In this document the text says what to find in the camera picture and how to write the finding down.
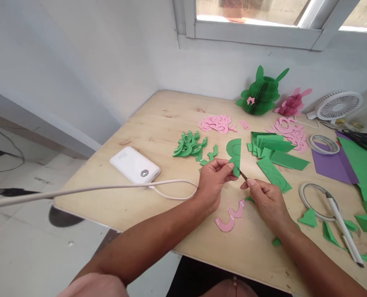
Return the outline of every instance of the small fan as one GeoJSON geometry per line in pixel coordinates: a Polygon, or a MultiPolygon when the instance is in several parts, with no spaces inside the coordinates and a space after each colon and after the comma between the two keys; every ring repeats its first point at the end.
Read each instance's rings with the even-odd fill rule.
{"type": "Polygon", "coordinates": [[[307,114],[309,120],[319,118],[329,120],[332,124],[338,118],[344,118],[348,113],[359,108],[363,98],[355,92],[337,91],[321,98],[315,110],[307,114]]]}

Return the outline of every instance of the fingernail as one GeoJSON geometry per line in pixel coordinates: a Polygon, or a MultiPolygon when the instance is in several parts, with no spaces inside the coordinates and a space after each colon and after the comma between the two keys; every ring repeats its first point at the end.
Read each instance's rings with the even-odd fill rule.
{"type": "Polygon", "coordinates": [[[250,186],[253,186],[254,184],[255,184],[255,181],[254,181],[254,179],[252,179],[252,178],[248,178],[247,180],[246,180],[246,182],[248,183],[248,185],[250,185],[250,186]]]}

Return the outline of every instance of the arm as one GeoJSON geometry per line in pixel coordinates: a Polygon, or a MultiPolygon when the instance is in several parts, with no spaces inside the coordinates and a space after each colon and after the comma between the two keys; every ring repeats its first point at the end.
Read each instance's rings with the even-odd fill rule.
{"type": "Polygon", "coordinates": [[[281,240],[315,296],[367,296],[360,284],[299,230],[289,216],[278,186],[258,179],[248,179],[247,182],[241,189],[250,188],[262,218],[281,240]]]}
{"type": "Polygon", "coordinates": [[[123,232],[94,256],[74,280],[98,272],[115,275],[128,286],[218,208],[223,184],[237,180],[233,167],[221,159],[204,166],[193,198],[123,232]]]}

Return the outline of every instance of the fan grille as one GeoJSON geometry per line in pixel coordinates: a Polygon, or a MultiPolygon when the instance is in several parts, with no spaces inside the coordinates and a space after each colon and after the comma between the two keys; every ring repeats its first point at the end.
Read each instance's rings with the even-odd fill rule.
{"type": "Polygon", "coordinates": [[[317,117],[322,120],[342,118],[359,107],[361,103],[362,98],[359,94],[345,91],[333,92],[318,102],[317,117]]]}

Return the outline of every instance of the power bank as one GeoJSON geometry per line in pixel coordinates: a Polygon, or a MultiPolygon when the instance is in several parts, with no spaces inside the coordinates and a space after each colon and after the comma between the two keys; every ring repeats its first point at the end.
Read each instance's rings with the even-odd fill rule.
{"type": "Polygon", "coordinates": [[[109,162],[134,184],[150,183],[161,172],[160,167],[131,146],[123,148],[109,162]]]}

